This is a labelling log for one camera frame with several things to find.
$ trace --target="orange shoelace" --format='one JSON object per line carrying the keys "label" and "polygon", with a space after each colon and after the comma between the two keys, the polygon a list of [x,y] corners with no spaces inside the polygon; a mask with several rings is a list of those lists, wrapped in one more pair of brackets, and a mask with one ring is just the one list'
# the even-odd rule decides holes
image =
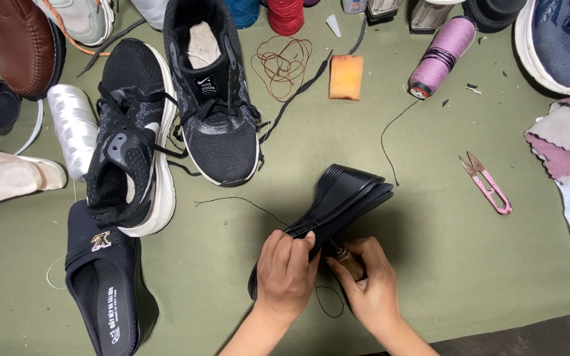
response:
{"label": "orange shoelace", "polygon": [[[94,0],[96,3],[96,13],[100,12],[100,0]],[[54,17],[56,17],[56,22],[59,26],[59,28],[61,29],[61,31],[63,32],[63,35],[65,36],[65,38],[67,38],[67,40],[74,45],[74,47],[76,47],[77,49],[79,49],[80,51],[87,53],[87,54],[94,54],[93,51],[90,51],[88,49],[85,49],[83,47],[81,47],[79,44],[76,43],[76,41],[70,37],[70,35],[67,33],[67,30],[65,29],[65,24],[63,23],[63,19],[61,18],[61,15],[58,14],[58,12],[56,12],[56,9],[54,9],[54,7],[52,6],[52,4],[49,3],[48,0],[43,0],[43,4],[45,4],[45,6],[47,6],[47,8],[52,12],[52,14],[54,15]],[[99,54],[99,56],[108,56],[109,52],[102,52]]]}

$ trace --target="human hand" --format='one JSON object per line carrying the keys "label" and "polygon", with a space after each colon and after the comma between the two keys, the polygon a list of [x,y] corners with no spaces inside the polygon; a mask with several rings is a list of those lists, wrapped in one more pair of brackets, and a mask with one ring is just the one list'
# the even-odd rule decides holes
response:
{"label": "human hand", "polygon": [[289,327],[303,312],[312,295],[320,253],[309,261],[316,240],[310,231],[294,239],[275,230],[267,238],[257,265],[257,301],[252,312]]}
{"label": "human hand", "polygon": [[357,239],[345,247],[362,257],[366,279],[354,281],[335,258],[327,258],[327,263],[342,284],[355,317],[379,340],[401,322],[395,270],[376,238]]}

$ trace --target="thread snips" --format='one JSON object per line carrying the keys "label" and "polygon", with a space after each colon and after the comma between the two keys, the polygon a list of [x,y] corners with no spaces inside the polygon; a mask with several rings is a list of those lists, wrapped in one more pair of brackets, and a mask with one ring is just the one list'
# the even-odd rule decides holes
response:
{"label": "thread snips", "polygon": [[[467,156],[470,158],[471,164],[467,163],[461,156],[459,156],[459,160],[461,161],[461,164],[463,165],[467,173],[470,174],[470,177],[472,178],[474,183],[476,183],[481,192],[483,192],[485,198],[487,198],[487,200],[490,202],[491,206],[493,206],[496,212],[501,215],[511,214],[512,205],[509,203],[509,200],[503,194],[500,188],[496,185],[496,182],[494,181],[494,179],[492,179],[491,175],[487,172],[485,167],[479,162],[478,158],[476,158],[469,151],[467,151]],[[477,172],[481,173],[485,178],[485,180],[487,180],[487,182],[490,183],[491,185],[490,189],[485,188],[479,177],[476,176]],[[501,200],[504,202],[504,206],[502,208],[499,207],[498,204],[496,204],[496,202],[494,201],[494,197],[492,196],[493,193],[496,193],[496,195],[498,195],[498,197],[501,198]]]}

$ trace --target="beige shoe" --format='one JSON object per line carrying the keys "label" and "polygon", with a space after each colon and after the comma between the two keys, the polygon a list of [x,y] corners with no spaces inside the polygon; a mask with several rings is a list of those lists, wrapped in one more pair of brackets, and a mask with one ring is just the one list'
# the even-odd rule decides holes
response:
{"label": "beige shoe", "polygon": [[0,152],[0,201],[62,188],[66,182],[65,171],[55,162]]}

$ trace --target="orange sponge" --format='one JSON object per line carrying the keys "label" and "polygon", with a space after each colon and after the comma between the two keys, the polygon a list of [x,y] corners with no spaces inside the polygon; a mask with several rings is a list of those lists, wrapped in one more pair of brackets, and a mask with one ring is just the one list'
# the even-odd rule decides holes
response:
{"label": "orange sponge", "polygon": [[364,57],[342,54],[331,56],[329,99],[360,100]]}

